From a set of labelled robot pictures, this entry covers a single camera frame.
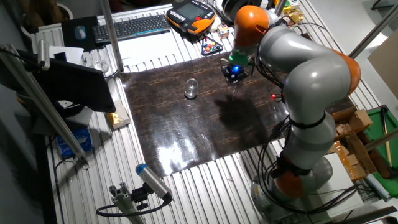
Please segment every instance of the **black keyboard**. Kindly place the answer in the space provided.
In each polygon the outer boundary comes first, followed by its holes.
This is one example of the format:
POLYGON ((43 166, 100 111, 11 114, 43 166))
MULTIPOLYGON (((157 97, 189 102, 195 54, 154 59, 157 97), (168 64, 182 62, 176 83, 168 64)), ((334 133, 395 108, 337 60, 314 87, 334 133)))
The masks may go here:
MULTIPOLYGON (((170 25, 165 15, 149 16, 132 19, 114 24, 118 40, 143 37, 170 32, 170 25)), ((97 44, 111 42, 106 25, 93 27, 94 38, 97 44)))

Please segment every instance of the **green surface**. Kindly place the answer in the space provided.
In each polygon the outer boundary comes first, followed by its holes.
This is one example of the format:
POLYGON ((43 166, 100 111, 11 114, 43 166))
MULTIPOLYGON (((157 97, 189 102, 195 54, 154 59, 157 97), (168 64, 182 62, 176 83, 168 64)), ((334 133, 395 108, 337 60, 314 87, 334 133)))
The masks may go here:
MULTIPOLYGON (((381 123, 380 108, 369 110, 368 115, 372 120, 373 124, 371 124, 365 130, 365 134, 369 137, 371 141, 374 141, 383 136, 383 126, 381 123)), ((388 111, 388 113, 386 114, 386 124, 387 124, 387 132, 392 131, 398 127, 398 121, 395 119, 395 117, 391 114, 390 111, 388 111)), ((386 145, 383 144, 382 146, 377 147, 377 150, 379 151, 383 159, 388 163, 386 145)), ((390 141, 390 151, 391 151, 392 166, 398 169, 398 138, 395 138, 390 141)))
MULTIPOLYGON (((383 126, 381 122, 381 115, 380 115, 380 108, 376 108, 373 110, 368 111, 368 115, 370 119, 373 121, 366 130, 365 133, 369 137, 371 141, 378 139, 379 137, 383 136, 383 126)), ((392 131, 398 127, 398 122, 393 117, 393 115, 388 111, 386 114, 386 124, 387 124, 387 131, 392 131)), ((388 164, 387 160, 387 152, 386 152, 386 145, 379 146, 377 148, 380 155, 388 164)), ((395 138, 390 141, 390 151, 391 151, 391 161, 392 166, 395 169, 398 169, 398 138, 395 138)), ((392 179, 383 179, 379 172, 373 174, 373 176, 380 182, 380 184, 390 193, 391 197, 398 197, 398 177, 392 179)))

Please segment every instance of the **dark wooden board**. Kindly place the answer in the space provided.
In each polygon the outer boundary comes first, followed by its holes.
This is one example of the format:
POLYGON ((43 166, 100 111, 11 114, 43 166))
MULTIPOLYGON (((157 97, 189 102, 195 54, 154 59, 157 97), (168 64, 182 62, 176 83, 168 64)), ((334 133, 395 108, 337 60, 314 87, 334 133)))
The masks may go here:
MULTIPOLYGON (((145 162, 159 176, 259 146, 287 116, 285 105, 271 98, 278 87, 257 72, 228 85, 220 70, 220 59, 227 57, 121 75, 145 162), (184 97, 190 78, 199 84, 194 100, 184 97)), ((347 98, 327 111, 352 105, 347 98)))

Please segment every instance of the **black monitor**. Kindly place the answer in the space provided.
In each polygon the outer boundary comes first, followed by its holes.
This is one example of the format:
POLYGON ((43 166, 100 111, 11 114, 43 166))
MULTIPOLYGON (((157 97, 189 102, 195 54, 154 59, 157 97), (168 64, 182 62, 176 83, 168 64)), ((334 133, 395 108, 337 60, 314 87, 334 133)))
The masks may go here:
MULTIPOLYGON (((21 57, 37 63, 37 55, 18 50, 21 57)), ((51 100, 66 100, 87 106, 93 111, 115 112, 103 72, 93 68, 50 59, 47 71, 32 72, 51 100)), ((15 91, 24 91, 0 60, 0 83, 15 91)))

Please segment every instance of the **gray pole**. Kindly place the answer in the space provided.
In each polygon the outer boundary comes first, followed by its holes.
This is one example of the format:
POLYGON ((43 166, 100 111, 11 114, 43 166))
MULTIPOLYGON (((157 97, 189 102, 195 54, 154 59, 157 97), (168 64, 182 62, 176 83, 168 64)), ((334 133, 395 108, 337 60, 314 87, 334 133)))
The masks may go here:
POLYGON ((385 144, 386 142, 390 141, 391 139, 396 138, 397 136, 398 136, 398 128, 395 128, 395 130, 388 132, 387 134, 383 135, 382 137, 365 145, 365 148, 369 152, 370 150, 373 150, 373 149, 385 144))
MULTIPOLYGON (((11 44, 7 44, 7 50, 18 55, 17 50, 11 44)), ((65 124, 61 116, 58 114, 57 110, 54 108, 43 89, 37 83, 32 73, 27 72, 21 60, 12 55, 2 52, 0 53, 0 59, 15 76, 17 81, 21 84, 29 96, 33 99, 37 107, 41 110, 41 112, 43 112, 45 117, 49 120, 59 135, 62 136, 73 153, 75 153, 75 155, 82 160, 83 165, 86 165, 83 167, 88 168, 86 163, 86 153, 81 148, 79 142, 76 140, 67 124, 65 124)))
POLYGON ((116 59, 116 66, 118 67, 118 72, 124 71, 122 57, 120 56, 118 38, 116 37, 116 31, 113 26, 113 19, 111 8, 109 6, 108 0, 99 0, 102 7, 102 12, 104 13, 104 18, 106 22, 106 28, 108 29, 109 39, 111 40, 111 45, 113 49, 113 54, 116 59))
POLYGON ((285 4, 287 0, 279 0, 278 4, 275 7, 275 14, 280 16, 282 14, 282 10, 284 10, 285 4))
POLYGON ((393 18, 398 14, 398 4, 396 4, 392 9, 387 13, 384 18, 373 28, 373 30, 355 47, 355 49, 348 55, 352 59, 355 59, 380 32, 387 26, 393 18))

